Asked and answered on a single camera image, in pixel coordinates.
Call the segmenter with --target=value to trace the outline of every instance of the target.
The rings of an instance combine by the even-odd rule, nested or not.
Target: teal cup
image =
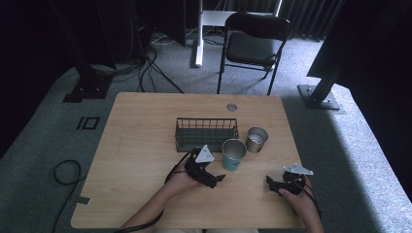
[[[246,155],[246,145],[238,139],[228,139],[222,145],[223,167],[235,171]]]

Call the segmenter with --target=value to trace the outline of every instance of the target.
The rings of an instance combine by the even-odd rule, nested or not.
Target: chair seat
[[[272,66],[275,63],[276,43],[241,32],[230,35],[226,58],[232,62]]]

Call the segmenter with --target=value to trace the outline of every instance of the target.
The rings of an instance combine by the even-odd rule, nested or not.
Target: wire basket
[[[222,152],[227,139],[239,138],[236,118],[183,118],[176,120],[176,151],[187,152],[207,145],[211,152]]]

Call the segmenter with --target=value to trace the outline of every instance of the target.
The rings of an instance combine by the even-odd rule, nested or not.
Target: gray carpet
[[[222,48],[206,43],[203,66],[196,68],[195,43],[189,41],[184,48],[169,42],[159,40],[153,44],[154,63],[168,79],[186,93],[216,93]],[[412,232],[412,205],[350,91],[339,85],[332,89],[341,111],[308,110],[298,94],[298,84],[319,82],[306,77],[306,73],[321,45],[301,39],[287,42],[272,95],[283,100],[303,166],[315,172],[311,180],[319,195],[326,232]],[[154,58],[155,53],[151,50],[148,56]],[[223,76],[222,94],[265,95],[269,79],[261,81],[260,76],[257,71],[229,67]],[[117,76],[105,99],[62,103],[77,79],[76,70],[71,69],[55,82],[0,160],[0,232],[52,232],[54,220],[72,189],[54,180],[54,166],[75,159],[82,166],[81,177],[85,176],[116,95],[136,91],[139,84],[137,75]],[[155,70],[146,73],[143,87],[148,92],[178,92]],[[82,117],[99,117],[96,128],[78,129]],[[74,166],[65,166],[59,177],[73,181],[76,173]],[[81,188],[82,184],[64,209],[56,232],[112,232],[71,227]]]

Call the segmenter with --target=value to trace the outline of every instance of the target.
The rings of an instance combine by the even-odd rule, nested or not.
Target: black curtain
[[[351,90],[409,199],[411,41],[410,1],[347,0],[308,73],[329,79],[330,67],[342,67],[337,83]]]

